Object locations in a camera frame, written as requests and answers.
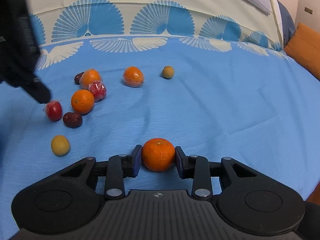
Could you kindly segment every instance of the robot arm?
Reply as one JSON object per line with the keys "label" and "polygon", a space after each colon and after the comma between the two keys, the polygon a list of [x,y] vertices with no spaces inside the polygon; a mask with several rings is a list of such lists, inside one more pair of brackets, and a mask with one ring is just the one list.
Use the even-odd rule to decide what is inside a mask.
{"label": "robot arm", "polygon": [[0,0],[0,82],[22,87],[44,104],[51,93],[34,74],[39,56],[26,0]]}

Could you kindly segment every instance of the red fruit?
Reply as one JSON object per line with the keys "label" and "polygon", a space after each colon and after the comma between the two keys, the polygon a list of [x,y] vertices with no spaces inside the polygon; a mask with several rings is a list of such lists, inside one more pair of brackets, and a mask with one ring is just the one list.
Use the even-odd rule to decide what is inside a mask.
{"label": "red fruit", "polygon": [[102,81],[96,81],[89,85],[89,91],[94,96],[94,101],[98,102],[106,97],[107,89]]}
{"label": "red fruit", "polygon": [[62,106],[58,101],[51,101],[47,103],[44,111],[47,117],[53,122],[62,118]]}

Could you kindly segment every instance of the white crosshair logo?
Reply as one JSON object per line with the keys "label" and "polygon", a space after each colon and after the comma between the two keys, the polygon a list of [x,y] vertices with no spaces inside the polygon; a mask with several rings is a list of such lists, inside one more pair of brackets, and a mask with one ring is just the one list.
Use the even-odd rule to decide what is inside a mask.
{"label": "white crosshair logo", "polygon": [[163,194],[158,191],[157,193],[154,194],[154,196],[157,198],[160,198],[163,196]]}

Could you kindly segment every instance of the black robotic gripper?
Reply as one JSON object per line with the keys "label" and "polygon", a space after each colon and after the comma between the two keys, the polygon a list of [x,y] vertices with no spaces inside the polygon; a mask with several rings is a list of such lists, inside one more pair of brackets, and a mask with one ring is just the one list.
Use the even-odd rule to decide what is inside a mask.
{"label": "black robotic gripper", "polygon": [[[84,158],[23,189],[12,202],[20,231],[13,240],[246,240],[320,239],[320,206],[293,189],[232,159],[209,162],[176,147],[181,179],[192,191],[130,190],[142,146],[105,162]],[[95,192],[106,177],[105,194]],[[222,192],[213,195],[211,177]]]}

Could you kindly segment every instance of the orange fruit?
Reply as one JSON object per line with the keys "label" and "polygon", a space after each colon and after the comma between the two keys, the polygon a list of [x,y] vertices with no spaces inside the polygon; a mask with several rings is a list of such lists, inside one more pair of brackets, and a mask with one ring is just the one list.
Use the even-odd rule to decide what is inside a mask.
{"label": "orange fruit", "polygon": [[89,113],[94,106],[94,96],[88,90],[78,90],[71,98],[71,106],[79,114]]}
{"label": "orange fruit", "polygon": [[124,82],[130,87],[139,87],[144,82],[144,76],[137,67],[128,67],[125,69],[123,76]]}
{"label": "orange fruit", "polygon": [[102,81],[102,78],[98,71],[94,69],[86,70],[81,76],[79,83],[83,89],[89,89],[89,85],[96,81]]}
{"label": "orange fruit", "polygon": [[175,149],[162,138],[148,140],[142,147],[142,161],[152,171],[165,171],[174,163]]}

